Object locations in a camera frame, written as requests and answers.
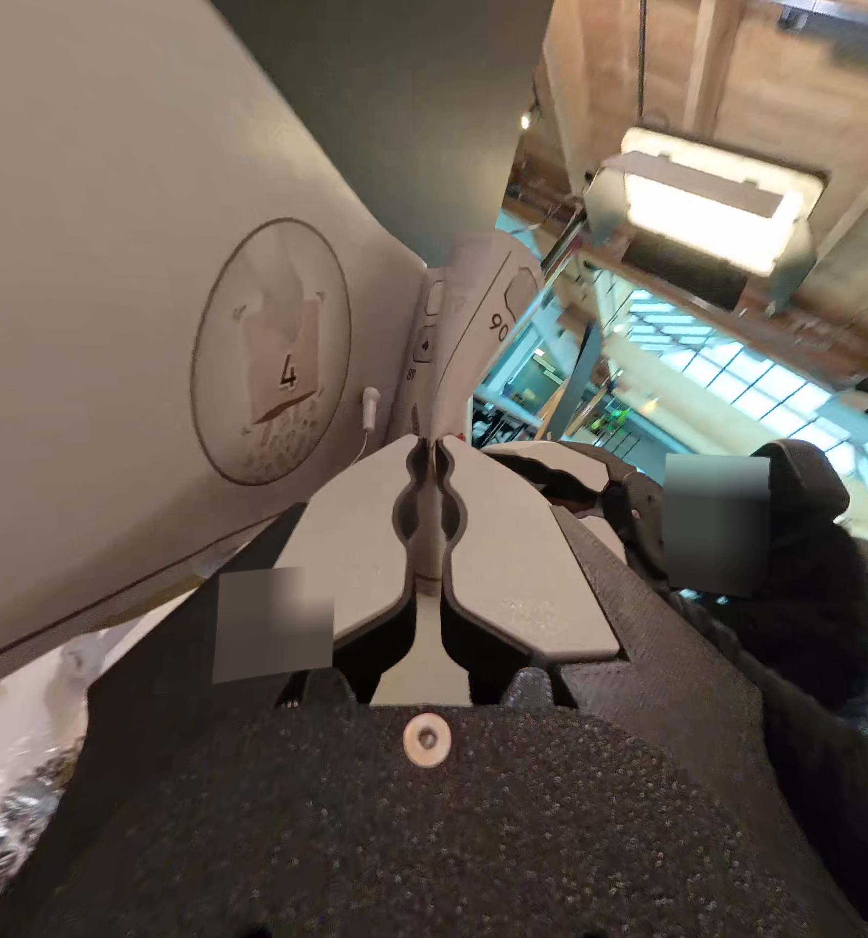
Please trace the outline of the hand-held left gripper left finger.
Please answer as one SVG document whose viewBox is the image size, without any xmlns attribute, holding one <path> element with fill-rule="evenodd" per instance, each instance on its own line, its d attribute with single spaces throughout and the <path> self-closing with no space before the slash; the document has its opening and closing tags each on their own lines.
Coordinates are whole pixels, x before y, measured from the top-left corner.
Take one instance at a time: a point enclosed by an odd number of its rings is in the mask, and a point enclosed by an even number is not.
<svg viewBox="0 0 868 938">
<path fill-rule="evenodd" d="M 304 600 L 333 604 L 334 649 L 412 598 L 416 463 L 427 454 L 425 440 L 409 433 L 333 477 L 311 497 L 276 560 L 276 569 L 296 571 Z"/>
</svg>

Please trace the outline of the hanging ceiling light fixture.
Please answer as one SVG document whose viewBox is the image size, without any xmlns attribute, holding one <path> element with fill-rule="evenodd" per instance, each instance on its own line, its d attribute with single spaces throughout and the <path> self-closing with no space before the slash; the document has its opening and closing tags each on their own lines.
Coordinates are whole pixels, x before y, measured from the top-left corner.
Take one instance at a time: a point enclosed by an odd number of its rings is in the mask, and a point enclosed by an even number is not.
<svg viewBox="0 0 868 938">
<path fill-rule="evenodd" d="M 582 200 L 595 247 L 629 225 L 760 280 L 772 317 L 817 264 L 810 218 L 830 179 L 820 167 L 640 124 Z"/>
</svg>

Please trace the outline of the lego instruction booklet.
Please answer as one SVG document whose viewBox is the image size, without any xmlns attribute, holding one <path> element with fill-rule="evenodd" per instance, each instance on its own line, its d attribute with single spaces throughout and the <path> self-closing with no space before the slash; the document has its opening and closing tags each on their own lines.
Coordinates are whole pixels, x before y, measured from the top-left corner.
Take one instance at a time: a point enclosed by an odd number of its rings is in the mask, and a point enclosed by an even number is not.
<svg viewBox="0 0 868 938">
<path fill-rule="evenodd" d="M 0 680 L 375 447 L 436 269 L 213 2 L 0 2 Z"/>
</svg>

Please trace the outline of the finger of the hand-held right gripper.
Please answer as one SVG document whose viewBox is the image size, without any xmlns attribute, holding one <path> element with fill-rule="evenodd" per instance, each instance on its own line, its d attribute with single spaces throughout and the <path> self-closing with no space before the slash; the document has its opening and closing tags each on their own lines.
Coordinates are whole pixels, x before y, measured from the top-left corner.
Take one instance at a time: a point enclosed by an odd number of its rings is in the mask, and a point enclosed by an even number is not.
<svg viewBox="0 0 868 938">
<path fill-rule="evenodd" d="M 608 521 L 599 514 L 580 516 L 581 524 L 606 546 L 625 566 L 628 565 L 626 546 Z"/>
<path fill-rule="evenodd" d="M 608 467 L 579 450 L 549 440 L 525 440 L 491 444 L 482 453 L 492 458 L 517 458 L 538 463 L 546 470 L 569 475 L 581 485 L 602 493 L 610 483 Z"/>
</svg>

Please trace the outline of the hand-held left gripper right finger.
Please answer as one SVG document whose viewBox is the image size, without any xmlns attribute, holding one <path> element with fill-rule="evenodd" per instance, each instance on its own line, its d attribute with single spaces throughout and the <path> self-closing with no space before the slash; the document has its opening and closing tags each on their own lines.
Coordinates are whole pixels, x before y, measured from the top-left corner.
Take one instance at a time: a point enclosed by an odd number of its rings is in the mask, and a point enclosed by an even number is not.
<svg viewBox="0 0 868 938">
<path fill-rule="evenodd" d="M 619 640 L 539 488 L 453 436 L 437 455 L 448 656 L 467 671 L 615 660 Z"/>
</svg>

